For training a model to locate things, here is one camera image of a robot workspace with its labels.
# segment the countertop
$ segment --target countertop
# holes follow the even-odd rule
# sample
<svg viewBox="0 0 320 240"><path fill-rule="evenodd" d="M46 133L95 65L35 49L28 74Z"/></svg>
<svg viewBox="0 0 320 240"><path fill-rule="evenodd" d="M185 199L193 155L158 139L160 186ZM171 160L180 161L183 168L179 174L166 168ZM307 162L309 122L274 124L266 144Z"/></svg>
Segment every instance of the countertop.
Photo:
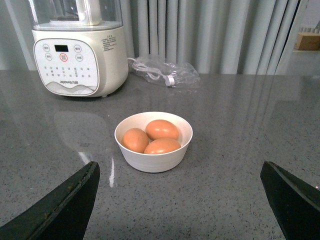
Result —
<svg viewBox="0 0 320 240"><path fill-rule="evenodd" d="M0 71L0 226L89 161L101 169L85 240L283 240L260 172L272 161L320 184L320 77L200 75L198 89L129 75L107 97L50 93L36 71ZM193 138L162 173L127 164L114 131L149 111L186 119Z"/></svg>

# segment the egg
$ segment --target egg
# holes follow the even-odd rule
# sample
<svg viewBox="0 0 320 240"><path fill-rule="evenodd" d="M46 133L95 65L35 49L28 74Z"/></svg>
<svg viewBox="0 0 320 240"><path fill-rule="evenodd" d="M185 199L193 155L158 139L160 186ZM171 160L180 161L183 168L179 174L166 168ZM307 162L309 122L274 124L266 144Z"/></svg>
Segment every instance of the egg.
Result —
<svg viewBox="0 0 320 240"><path fill-rule="evenodd" d="M149 139L145 131L135 127L125 132L121 144L131 151L143 154L149 144Z"/></svg>
<svg viewBox="0 0 320 240"><path fill-rule="evenodd" d="M151 140L170 138L178 140L178 128L170 121L157 119L149 122L145 127L145 132Z"/></svg>
<svg viewBox="0 0 320 240"><path fill-rule="evenodd" d="M159 138L149 143L144 154L166 154L181 148L180 143L172 138Z"/></svg>

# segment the wall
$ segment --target wall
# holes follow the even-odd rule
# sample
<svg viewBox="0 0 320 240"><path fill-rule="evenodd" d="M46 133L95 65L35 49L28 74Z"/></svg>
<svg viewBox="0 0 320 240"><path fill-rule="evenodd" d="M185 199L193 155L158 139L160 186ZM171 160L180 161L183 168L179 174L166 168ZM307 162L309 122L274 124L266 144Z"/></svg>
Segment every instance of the wall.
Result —
<svg viewBox="0 0 320 240"><path fill-rule="evenodd" d="M309 0L301 26L315 28L320 21L320 0ZM287 75L320 75L320 50L292 50Z"/></svg>

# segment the ceramic bowl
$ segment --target ceramic bowl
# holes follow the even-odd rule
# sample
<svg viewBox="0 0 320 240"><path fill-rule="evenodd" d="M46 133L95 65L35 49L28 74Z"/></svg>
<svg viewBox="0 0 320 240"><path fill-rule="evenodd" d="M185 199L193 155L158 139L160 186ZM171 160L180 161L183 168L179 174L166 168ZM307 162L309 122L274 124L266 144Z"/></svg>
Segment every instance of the ceramic bowl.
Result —
<svg viewBox="0 0 320 240"><path fill-rule="evenodd" d="M163 154L144 154L131 151L122 146L123 135L131 128L146 130L146 126L153 120L167 120L173 123L179 131L178 142L181 148ZM127 117L118 124L114 137L127 163L133 168L146 173L161 173L173 169L185 156L188 145L192 139L193 130L190 124L182 117L160 111L142 112Z"/></svg>

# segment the cardboard box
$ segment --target cardboard box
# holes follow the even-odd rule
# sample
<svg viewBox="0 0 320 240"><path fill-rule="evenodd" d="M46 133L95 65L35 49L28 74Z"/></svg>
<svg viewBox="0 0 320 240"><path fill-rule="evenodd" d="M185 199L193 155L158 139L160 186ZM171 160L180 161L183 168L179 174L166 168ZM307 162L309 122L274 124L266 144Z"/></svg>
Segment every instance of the cardboard box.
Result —
<svg viewBox="0 0 320 240"><path fill-rule="evenodd" d="M317 51L320 48L320 33L299 32L294 49Z"/></svg>

